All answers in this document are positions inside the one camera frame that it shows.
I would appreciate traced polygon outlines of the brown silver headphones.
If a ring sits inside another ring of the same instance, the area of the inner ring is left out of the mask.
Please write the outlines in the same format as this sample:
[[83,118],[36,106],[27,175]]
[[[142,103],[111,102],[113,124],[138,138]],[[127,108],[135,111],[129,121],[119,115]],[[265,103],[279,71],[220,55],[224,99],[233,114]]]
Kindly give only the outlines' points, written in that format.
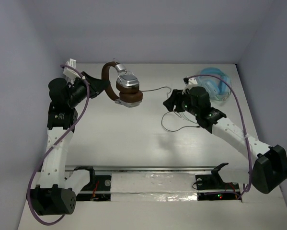
[[[114,68],[118,73],[115,86],[119,91],[119,95],[114,92],[111,86],[109,80],[110,68]],[[117,61],[105,63],[102,68],[101,79],[109,82],[105,93],[116,104],[123,105],[127,108],[133,108],[141,104],[143,92],[140,91],[139,80],[133,72],[128,71],[123,64]]]

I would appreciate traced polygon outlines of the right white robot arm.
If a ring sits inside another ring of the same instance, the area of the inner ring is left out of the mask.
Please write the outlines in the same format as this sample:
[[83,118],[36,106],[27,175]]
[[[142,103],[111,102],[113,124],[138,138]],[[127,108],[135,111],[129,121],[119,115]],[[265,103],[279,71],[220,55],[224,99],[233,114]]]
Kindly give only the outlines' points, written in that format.
[[210,97],[203,87],[174,89],[163,102],[169,112],[188,112],[210,134],[231,145],[248,160],[244,170],[221,163],[211,173],[198,178],[199,190],[223,188],[227,183],[253,185],[263,194],[270,193],[287,179],[287,154],[280,145],[270,146],[248,135],[220,110],[211,106]]

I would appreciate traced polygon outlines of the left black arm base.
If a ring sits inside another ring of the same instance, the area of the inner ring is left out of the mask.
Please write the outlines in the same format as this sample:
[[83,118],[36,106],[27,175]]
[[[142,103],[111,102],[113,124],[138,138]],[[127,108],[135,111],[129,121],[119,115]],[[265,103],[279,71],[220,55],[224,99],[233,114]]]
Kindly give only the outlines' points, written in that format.
[[98,182],[95,170],[92,166],[78,166],[73,171],[86,170],[89,172],[89,182],[82,188],[82,191],[92,191]]

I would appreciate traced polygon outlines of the light blue headphones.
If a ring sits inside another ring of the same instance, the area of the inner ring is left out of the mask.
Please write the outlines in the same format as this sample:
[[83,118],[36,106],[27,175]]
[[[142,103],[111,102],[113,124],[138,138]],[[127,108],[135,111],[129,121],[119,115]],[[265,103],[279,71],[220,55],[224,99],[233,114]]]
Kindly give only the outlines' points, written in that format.
[[226,101],[230,94],[230,88],[223,82],[231,86],[230,77],[218,68],[205,68],[199,73],[201,76],[196,77],[199,86],[205,88],[211,100]]

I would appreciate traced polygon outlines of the aluminium rail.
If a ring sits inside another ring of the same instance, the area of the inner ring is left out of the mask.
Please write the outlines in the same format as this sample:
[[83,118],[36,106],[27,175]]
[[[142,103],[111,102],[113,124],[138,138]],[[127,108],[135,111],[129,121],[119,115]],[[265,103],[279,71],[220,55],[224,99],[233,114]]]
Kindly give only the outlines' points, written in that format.
[[211,167],[95,166],[94,170],[96,175],[111,175],[113,194],[196,193],[196,177],[211,174]]

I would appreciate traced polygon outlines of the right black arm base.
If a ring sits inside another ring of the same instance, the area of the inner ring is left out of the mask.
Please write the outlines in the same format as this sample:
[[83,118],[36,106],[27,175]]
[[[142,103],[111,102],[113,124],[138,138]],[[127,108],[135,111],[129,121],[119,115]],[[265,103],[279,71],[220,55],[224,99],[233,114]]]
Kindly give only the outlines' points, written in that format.
[[211,174],[200,174],[195,176],[195,182],[193,183],[193,188],[202,190],[224,190],[226,188],[226,183],[223,182],[219,175],[219,171],[228,165],[228,163],[222,163],[211,170]]

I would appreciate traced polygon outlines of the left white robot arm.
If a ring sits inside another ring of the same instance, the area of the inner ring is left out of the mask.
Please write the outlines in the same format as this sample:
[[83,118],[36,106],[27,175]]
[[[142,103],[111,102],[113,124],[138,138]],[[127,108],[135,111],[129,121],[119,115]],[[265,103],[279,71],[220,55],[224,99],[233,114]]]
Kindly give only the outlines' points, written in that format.
[[108,80],[96,79],[85,72],[82,75],[73,83],[56,78],[48,85],[51,103],[46,156],[37,168],[40,177],[36,186],[28,192],[29,206],[39,216],[72,214],[79,192],[96,185],[91,166],[78,166],[69,178],[65,176],[69,144],[83,116],[77,113],[76,106],[83,100],[95,98],[109,86]]

